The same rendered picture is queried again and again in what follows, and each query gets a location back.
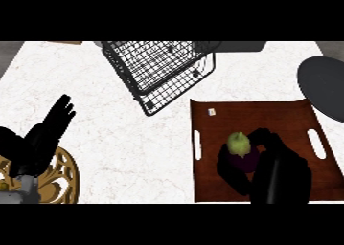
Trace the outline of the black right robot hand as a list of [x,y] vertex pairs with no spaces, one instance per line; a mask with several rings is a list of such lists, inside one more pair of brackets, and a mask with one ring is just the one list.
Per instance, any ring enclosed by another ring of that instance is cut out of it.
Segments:
[[218,173],[234,190],[250,196],[253,204],[306,205],[312,191],[308,161],[287,147],[277,133],[259,128],[250,135],[252,145],[263,146],[253,180],[232,162],[228,146],[219,153]]

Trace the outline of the dark grey appliance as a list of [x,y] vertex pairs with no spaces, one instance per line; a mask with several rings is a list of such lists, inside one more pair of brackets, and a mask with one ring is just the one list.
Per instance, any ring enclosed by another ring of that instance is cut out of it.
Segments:
[[195,41],[194,50],[215,53],[260,52],[265,44],[265,41]]

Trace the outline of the dark grey round plate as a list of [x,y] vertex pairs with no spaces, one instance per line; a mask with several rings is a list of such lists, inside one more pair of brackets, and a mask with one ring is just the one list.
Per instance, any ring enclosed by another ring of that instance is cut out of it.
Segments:
[[327,56],[312,56],[299,65],[300,91],[318,110],[344,123],[344,62]]

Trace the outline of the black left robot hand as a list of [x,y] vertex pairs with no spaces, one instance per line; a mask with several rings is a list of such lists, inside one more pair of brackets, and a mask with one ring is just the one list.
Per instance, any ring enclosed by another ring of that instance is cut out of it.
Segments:
[[46,171],[60,139],[76,116],[71,97],[63,95],[43,121],[21,137],[8,127],[0,126],[0,156],[11,161],[10,177],[41,176]]

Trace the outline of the golden ornate trivet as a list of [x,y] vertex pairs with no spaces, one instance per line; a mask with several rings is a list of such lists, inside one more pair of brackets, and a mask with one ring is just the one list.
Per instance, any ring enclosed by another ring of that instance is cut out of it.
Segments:
[[[0,186],[20,190],[21,183],[11,178],[11,161],[0,156]],[[46,172],[39,177],[42,204],[76,204],[80,196],[80,172],[69,151],[58,147]]]

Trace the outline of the brown wooden tray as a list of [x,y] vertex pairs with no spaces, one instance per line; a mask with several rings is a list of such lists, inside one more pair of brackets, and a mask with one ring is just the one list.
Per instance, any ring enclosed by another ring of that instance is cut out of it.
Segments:
[[[209,116],[207,109],[216,109]],[[308,131],[322,129],[308,100],[190,103],[192,135],[194,200],[246,202],[218,173],[218,156],[228,135],[252,133],[259,128],[277,133],[287,147],[308,160],[312,169],[313,201],[344,201],[344,177],[327,139],[321,139],[327,156],[316,155]]]

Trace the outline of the purple eggplant with green cap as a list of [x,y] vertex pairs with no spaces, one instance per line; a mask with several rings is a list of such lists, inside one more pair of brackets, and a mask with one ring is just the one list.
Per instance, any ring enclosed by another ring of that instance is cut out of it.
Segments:
[[252,173],[257,169],[259,149],[243,132],[234,132],[226,140],[226,158],[231,165],[243,172]]

